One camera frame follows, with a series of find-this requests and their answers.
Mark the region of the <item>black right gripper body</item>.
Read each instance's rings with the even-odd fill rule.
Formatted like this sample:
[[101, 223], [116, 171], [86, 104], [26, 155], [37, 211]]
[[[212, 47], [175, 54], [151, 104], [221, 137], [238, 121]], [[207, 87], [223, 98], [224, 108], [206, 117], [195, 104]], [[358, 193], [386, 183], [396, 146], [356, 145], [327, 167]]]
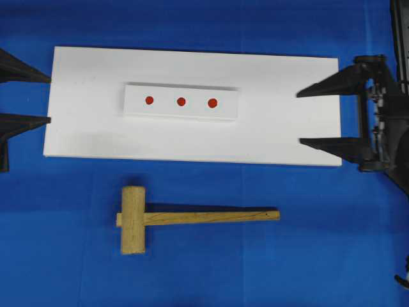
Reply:
[[408, 171], [408, 95], [390, 72], [386, 57], [357, 56], [354, 63], [365, 81], [366, 100], [374, 102], [373, 156], [359, 163], [360, 171]]

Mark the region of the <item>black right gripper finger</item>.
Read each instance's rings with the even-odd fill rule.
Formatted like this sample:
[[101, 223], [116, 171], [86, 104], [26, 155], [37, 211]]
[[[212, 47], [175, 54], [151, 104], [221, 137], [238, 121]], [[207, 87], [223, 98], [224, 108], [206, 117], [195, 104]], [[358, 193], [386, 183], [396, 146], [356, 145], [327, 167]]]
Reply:
[[361, 163], [366, 160], [366, 139], [364, 138], [300, 138], [299, 142], [348, 162]]
[[348, 66], [330, 77], [302, 89], [297, 98], [327, 95], [356, 95], [367, 81], [367, 68], [362, 64]]

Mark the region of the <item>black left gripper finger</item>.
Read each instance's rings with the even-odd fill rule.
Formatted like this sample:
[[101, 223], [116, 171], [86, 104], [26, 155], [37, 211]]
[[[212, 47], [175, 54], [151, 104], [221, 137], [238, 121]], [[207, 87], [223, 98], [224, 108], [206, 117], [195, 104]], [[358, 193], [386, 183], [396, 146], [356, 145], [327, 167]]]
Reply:
[[1, 173], [9, 171], [8, 140], [50, 122], [49, 117], [1, 113]]
[[51, 83], [51, 78], [1, 49], [1, 83]]

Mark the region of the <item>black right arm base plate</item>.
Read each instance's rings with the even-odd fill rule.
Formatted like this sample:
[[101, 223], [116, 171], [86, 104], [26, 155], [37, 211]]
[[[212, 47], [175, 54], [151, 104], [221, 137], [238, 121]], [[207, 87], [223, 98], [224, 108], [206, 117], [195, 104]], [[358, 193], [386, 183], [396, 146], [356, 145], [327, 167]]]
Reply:
[[409, 193], [408, 186], [408, 161], [400, 162], [385, 170], [385, 174], [406, 194]]

